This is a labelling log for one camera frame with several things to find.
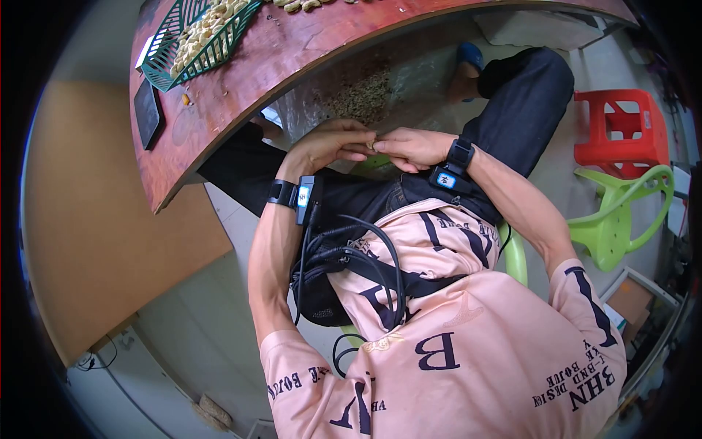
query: foot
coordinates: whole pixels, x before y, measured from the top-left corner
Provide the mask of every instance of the foot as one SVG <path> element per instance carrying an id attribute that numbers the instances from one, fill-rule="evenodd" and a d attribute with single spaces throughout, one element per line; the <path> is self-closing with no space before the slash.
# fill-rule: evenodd
<path id="1" fill-rule="evenodd" d="M 479 98 L 478 76 L 480 71 L 473 64 L 467 61 L 458 64 L 449 91 L 446 93 L 449 103 L 455 104 L 464 99 Z"/>
<path id="2" fill-rule="evenodd" d="M 261 128 L 263 128 L 263 138 L 267 138 L 270 140 L 274 140 L 275 138 L 280 137 L 281 134 L 283 134 L 283 129 L 270 120 L 260 117 L 260 116 L 254 116 L 251 121 L 259 125 Z"/>

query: pink t-shirt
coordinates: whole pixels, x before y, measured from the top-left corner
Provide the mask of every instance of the pink t-shirt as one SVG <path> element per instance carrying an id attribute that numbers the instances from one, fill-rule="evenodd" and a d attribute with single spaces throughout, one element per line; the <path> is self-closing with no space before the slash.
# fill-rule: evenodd
<path id="1" fill-rule="evenodd" d="M 545 303 L 492 270 L 497 233 L 463 208 L 427 199 L 376 225 L 404 271 L 426 279 L 468 276 L 409 300 L 409 319 L 388 332 L 385 291 L 348 270 L 330 274 L 369 341 L 339 379 L 297 331 L 265 338 L 260 356 L 280 438 L 597 434 L 617 407 L 626 362 L 578 259 L 556 269 Z M 393 265 L 373 233 L 355 244 Z"/>

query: knee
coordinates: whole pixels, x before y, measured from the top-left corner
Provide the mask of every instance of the knee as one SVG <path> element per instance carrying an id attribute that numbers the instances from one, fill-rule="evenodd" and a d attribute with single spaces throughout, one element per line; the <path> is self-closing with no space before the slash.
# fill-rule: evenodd
<path id="1" fill-rule="evenodd" d="M 553 84 L 563 85 L 573 93 L 575 79 L 573 72 L 565 59 L 558 53 L 546 47 L 536 48 L 531 55 L 531 62 L 536 63 L 551 78 Z"/>

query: black tablet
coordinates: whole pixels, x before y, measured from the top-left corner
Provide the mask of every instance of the black tablet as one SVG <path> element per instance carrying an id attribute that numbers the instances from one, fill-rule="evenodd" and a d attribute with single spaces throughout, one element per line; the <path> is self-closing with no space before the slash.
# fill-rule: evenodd
<path id="1" fill-rule="evenodd" d="M 164 127 L 164 114 L 155 87 L 146 79 L 134 96 L 134 112 L 141 145 L 144 150 L 150 150 Z"/>

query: finger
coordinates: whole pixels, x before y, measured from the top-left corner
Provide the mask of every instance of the finger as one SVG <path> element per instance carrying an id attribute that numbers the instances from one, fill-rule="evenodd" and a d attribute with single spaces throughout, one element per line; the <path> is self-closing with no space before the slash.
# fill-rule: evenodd
<path id="1" fill-rule="evenodd" d="M 414 166 L 412 163 L 408 162 L 407 159 L 403 159 L 401 157 L 392 157 L 390 156 L 390 161 L 397 166 L 401 171 L 404 172 L 409 172 L 409 173 L 417 173 L 417 167 Z"/>
<path id="2" fill-rule="evenodd" d="M 375 131 L 331 131 L 327 135 L 340 148 L 349 143 L 363 144 L 376 138 Z"/>
<path id="3" fill-rule="evenodd" d="M 378 154 L 375 150 L 370 150 L 366 145 L 361 145 L 360 143 L 348 143 L 347 145 L 342 146 L 341 149 L 353 152 L 360 152 L 361 154 L 365 155 Z"/>
<path id="4" fill-rule="evenodd" d="M 355 119 L 327 119 L 314 128 L 315 131 L 368 131 Z"/>
<path id="5" fill-rule="evenodd" d="M 368 128 L 356 119 L 337 119 L 336 123 L 341 131 L 368 131 Z"/>
<path id="6" fill-rule="evenodd" d="M 406 142 L 411 140 L 410 133 L 410 130 L 407 128 L 398 128 L 389 133 L 385 133 L 382 136 L 378 136 L 378 140 L 396 140 L 399 142 Z"/>
<path id="7" fill-rule="evenodd" d="M 426 166 L 424 164 L 419 164 L 419 163 L 415 163 L 415 162 L 409 162 L 409 163 L 414 165 L 414 167 L 416 167 L 420 171 L 426 171 L 427 169 L 431 168 L 431 166 Z"/>
<path id="8" fill-rule="evenodd" d="M 339 150 L 336 153 L 336 158 L 351 160 L 353 162 L 364 162 L 366 159 L 368 159 L 366 155 L 361 154 L 360 152 L 351 152 L 346 150 Z"/>
<path id="9" fill-rule="evenodd" d="M 392 155 L 393 157 L 406 158 L 406 144 L 405 141 L 400 140 L 383 140 L 381 142 L 375 142 L 373 144 L 373 149 L 383 154 Z"/>

